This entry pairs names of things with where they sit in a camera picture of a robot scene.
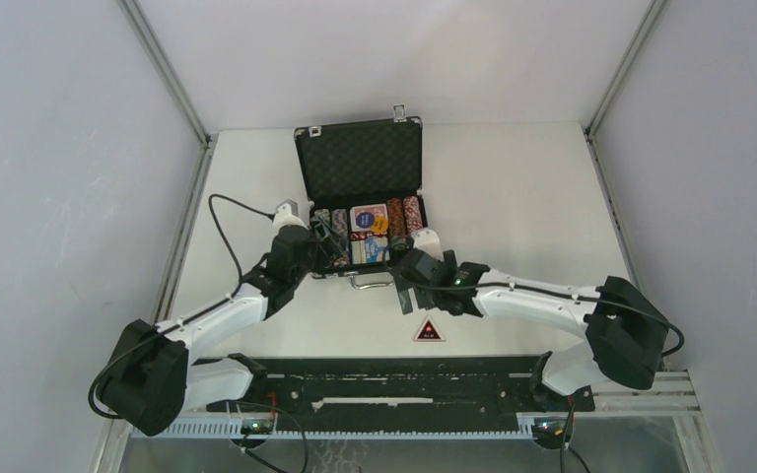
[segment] metal latch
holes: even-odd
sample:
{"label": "metal latch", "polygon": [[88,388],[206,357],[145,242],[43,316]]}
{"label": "metal latch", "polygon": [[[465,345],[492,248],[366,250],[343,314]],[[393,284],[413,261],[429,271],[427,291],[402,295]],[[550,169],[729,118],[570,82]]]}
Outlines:
{"label": "metal latch", "polygon": [[407,121],[404,112],[404,103],[393,106],[393,121]]}

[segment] red triangle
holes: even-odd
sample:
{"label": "red triangle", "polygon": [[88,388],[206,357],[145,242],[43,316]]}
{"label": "red triangle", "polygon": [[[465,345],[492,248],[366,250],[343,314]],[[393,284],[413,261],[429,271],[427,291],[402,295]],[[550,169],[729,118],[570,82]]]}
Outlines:
{"label": "red triangle", "polygon": [[425,319],[425,323],[422,324],[422,328],[419,329],[418,334],[414,341],[417,342],[445,342],[446,339],[437,330],[437,325],[431,320],[431,317]]}

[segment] stack of poker chips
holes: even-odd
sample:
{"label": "stack of poker chips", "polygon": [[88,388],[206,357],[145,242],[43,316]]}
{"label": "stack of poker chips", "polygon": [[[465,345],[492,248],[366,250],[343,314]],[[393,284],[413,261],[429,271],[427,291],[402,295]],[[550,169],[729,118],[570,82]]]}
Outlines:
{"label": "stack of poker chips", "polygon": [[404,224],[404,207],[401,199],[390,199],[387,201],[387,220],[390,233],[390,247],[400,251],[407,246],[407,232]]}
{"label": "stack of poker chips", "polygon": [[[345,209],[335,209],[332,211],[332,230],[342,237],[347,237],[349,232],[347,228],[347,211]],[[344,252],[340,258],[332,263],[332,266],[339,268],[348,264],[350,264],[350,256]]]}
{"label": "stack of poker chips", "polygon": [[422,214],[419,211],[419,199],[415,195],[405,197],[404,209],[407,233],[412,234],[422,229]]}

